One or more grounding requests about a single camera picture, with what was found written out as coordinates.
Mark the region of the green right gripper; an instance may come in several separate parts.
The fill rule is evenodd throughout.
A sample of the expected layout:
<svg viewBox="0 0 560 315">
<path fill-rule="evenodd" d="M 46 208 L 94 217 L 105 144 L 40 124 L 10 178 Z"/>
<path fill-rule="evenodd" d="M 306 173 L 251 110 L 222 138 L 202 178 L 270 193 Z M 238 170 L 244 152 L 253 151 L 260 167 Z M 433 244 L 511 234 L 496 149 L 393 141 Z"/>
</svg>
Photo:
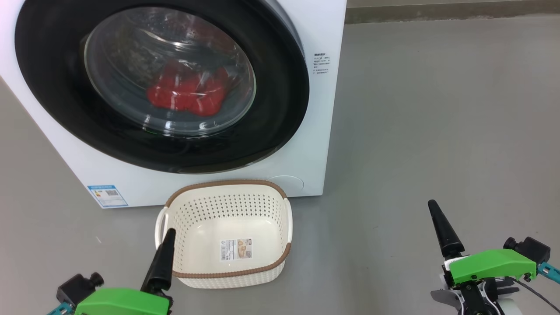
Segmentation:
<svg viewBox="0 0 560 315">
<path fill-rule="evenodd" d="M 462 257 L 464 245 L 439 204 L 434 199 L 427 204 L 442 257 L 447 259 L 442 265 L 441 303 L 454 307 L 458 315 L 520 315 L 516 303 L 499 289 L 520 278 L 534 279 L 536 263 L 511 249 Z"/>
</svg>

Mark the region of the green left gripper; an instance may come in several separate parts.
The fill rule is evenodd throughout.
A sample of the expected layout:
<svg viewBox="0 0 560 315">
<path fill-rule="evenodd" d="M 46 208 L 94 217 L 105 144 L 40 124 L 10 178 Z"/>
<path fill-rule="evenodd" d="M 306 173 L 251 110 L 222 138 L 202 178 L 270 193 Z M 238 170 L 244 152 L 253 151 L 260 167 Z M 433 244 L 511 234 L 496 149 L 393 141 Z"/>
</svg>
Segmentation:
<svg viewBox="0 0 560 315">
<path fill-rule="evenodd" d="M 168 229 L 157 247 L 141 289 L 100 288 L 78 303 L 76 315 L 168 315 L 170 301 L 163 294 L 172 284 L 176 230 Z"/>
</svg>

